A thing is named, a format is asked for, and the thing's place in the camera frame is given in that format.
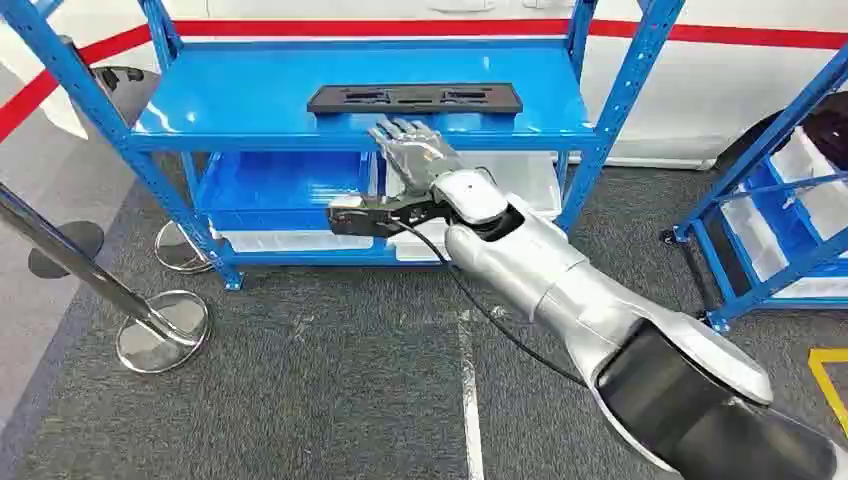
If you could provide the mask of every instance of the shelf board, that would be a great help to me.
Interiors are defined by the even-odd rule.
[[[328,84],[512,83],[518,115],[422,116],[459,149],[564,150],[599,141],[561,39],[188,43],[128,142],[143,150],[373,150],[382,115],[316,117]]]

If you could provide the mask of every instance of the robot finger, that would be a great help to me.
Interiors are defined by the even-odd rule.
[[[388,146],[391,142],[391,139],[386,137],[382,130],[377,127],[371,127],[368,129],[368,134],[382,147]]]
[[[429,133],[429,134],[433,134],[433,133],[435,133],[435,132],[433,132],[432,130],[430,130],[430,127],[428,127],[428,126],[427,126],[424,122],[422,122],[421,120],[415,120],[415,121],[413,121],[413,122],[412,122],[412,124],[413,124],[416,128],[418,128],[418,133]]]
[[[397,125],[390,122],[388,119],[380,119],[377,121],[377,123],[380,124],[380,126],[383,127],[389,133],[389,137],[396,140],[403,137],[403,131]]]
[[[395,123],[406,133],[417,133],[415,126],[403,118],[396,118]]]

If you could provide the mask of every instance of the robotic arm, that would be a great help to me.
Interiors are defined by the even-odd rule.
[[[423,123],[380,126],[370,133],[405,195],[337,199],[334,232],[388,237],[446,217],[455,264],[558,336],[612,429],[663,470],[687,480],[848,480],[848,453],[769,408],[768,374],[735,345],[596,270],[557,226],[463,169]]]

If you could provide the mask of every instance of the shelf post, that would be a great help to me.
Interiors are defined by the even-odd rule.
[[[171,62],[177,58],[183,48],[183,41],[177,33],[177,27],[162,5],[161,0],[138,0],[147,24],[150,28],[150,38],[156,51],[156,59],[159,61],[159,69],[162,73],[171,66]]]
[[[598,141],[582,150],[580,166],[566,195],[557,223],[568,230],[577,220],[589,193],[601,173],[610,149],[621,133],[625,120],[651,72],[684,0],[654,0],[642,16],[639,29],[615,79],[610,95],[595,126]]]
[[[688,241],[688,233],[692,227],[692,222],[703,217],[707,209],[713,206],[718,197],[726,195],[739,184],[748,172],[768,158],[774,152],[774,149],[792,133],[795,127],[810,114],[816,105],[829,93],[839,88],[846,80],[848,80],[848,44],[842,47],[824,69],[816,75],[816,78],[810,82],[807,88],[745,150],[745,153],[734,162],[727,174],[716,182],[709,193],[698,202],[695,209],[683,221],[674,226],[677,241]]]
[[[568,56],[574,66],[574,75],[577,83],[583,75],[583,59],[586,56],[586,39],[589,37],[589,24],[595,16],[595,7],[598,0],[578,0],[574,7],[574,14],[568,21],[568,33],[565,39]]]
[[[217,245],[207,222],[188,207],[149,153],[134,150],[128,145],[130,129],[121,114],[91,76],[88,67],[61,41],[35,5],[29,0],[0,0],[0,13],[91,123],[147,185],[159,205],[179,224],[192,243],[203,251],[223,277],[226,288],[241,288],[243,275],[224,261],[224,257],[231,253],[227,251],[231,247]]]

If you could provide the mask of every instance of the white floor line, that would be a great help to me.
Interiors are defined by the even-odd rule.
[[[474,349],[471,332],[465,322],[457,322],[459,348],[462,355],[462,409],[465,413],[465,451],[468,479],[483,480],[483,450],[480,442],[480,416],[477,411],[477,379],[474,372]]]

